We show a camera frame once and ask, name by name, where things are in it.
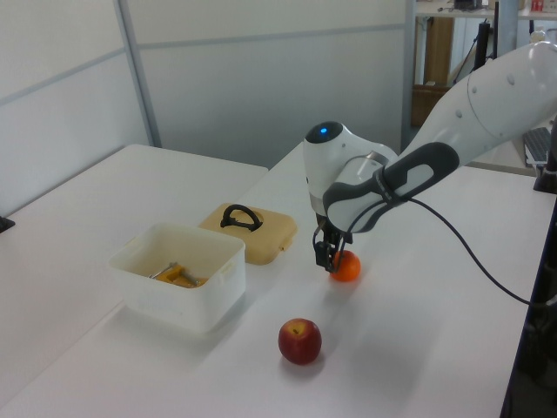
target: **white table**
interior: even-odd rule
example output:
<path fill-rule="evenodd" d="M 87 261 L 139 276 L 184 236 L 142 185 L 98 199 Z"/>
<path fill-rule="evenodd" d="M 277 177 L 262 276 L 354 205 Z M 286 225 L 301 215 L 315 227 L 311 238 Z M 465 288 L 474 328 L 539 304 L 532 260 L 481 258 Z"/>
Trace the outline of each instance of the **white table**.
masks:
<path fill-rule="evenodd" d="M 525 297 L 555 201 L 532 181 L 463 167 L 419 196 Z M 151 200 L 155 185 L 143 193 Z M 188 334 L 120 304 L 0 417 L 499 417 L 527 308 L 491 284 L 436 218 L 411 204 L 386 214 L 350 248 L 361 279 L 339 284 L 314 265 L 300 147 L 238 201 L 292 215 L 299 233 L 270 265 L 247 266 L 246 295 L 217 330 Z M 277 346 L 280 326 L 298 316 L 324 339 L 308 367 L 283 360 Z"/>
<path fill-rule="evenodd" d="M 267 170 L 132 145 L 10 216 L 0 235 L 0 408 L 122 300 L 106 262 L 158 221 L 196 225 Z"/>

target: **beige lid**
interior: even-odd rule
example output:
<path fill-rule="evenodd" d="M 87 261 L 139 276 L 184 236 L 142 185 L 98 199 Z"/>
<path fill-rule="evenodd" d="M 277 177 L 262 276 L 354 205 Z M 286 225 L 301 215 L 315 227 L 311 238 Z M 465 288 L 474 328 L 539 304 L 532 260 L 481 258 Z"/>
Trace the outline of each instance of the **beige lid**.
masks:
<path fill-rule="evenodd" d="M 245 242 L 245 261 L 264 265 L 292 243 L 298 228 L 283 213 L 225 203 L 211 213 L 200 228 L 225 233 Z"/>

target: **plastic box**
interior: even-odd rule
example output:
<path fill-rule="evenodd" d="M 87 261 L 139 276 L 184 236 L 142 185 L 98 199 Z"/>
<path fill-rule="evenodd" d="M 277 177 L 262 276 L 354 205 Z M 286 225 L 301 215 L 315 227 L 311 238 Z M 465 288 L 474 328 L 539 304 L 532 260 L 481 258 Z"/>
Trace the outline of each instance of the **plastic box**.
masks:
<path fill-rule="evenodd" d="M 150 279 L 171 262 L 187 267 L 201 287 Z M 245 244 L 200 228 L 161 223 L 109 260 L 126 305 L 194 332 L 210 331 L 245 291 Z"/>

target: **orange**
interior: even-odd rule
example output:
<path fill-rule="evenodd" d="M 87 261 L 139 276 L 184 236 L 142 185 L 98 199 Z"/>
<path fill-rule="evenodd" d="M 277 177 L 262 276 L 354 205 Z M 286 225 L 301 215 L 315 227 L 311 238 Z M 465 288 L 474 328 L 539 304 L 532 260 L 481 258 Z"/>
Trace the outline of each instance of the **orange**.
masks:
<path fill-rule="evenodd" d="M 335 268 L 339 266 L 339 270 L 336 273 L 331 273 L 331 277 L 338 281 L 353 281 L 356 280 L 361 271 L 361 264 L 359 258 L 352 251 L 344 250 L 342 252 L 342 258 L 340 258 L 340 252 L 334 254 L 333 264 Z"/>

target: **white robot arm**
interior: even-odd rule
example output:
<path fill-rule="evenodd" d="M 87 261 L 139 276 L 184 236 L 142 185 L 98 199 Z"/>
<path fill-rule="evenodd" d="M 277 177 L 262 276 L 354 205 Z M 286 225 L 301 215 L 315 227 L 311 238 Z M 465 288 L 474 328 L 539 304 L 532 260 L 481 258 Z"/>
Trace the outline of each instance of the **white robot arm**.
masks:
<path fill-rule="evenodd" d="M 342 124 L 314 126 L 304 140 L 304 162 L 324 234 L 314 242 L 317 264 L 332 271 L 342 239 L 352 242 L 352 233 L 370 231 L 389 209 L 556 112 L 557 45 L 542 42 L 509 52 L 461 80 L 398 157 Z"/>

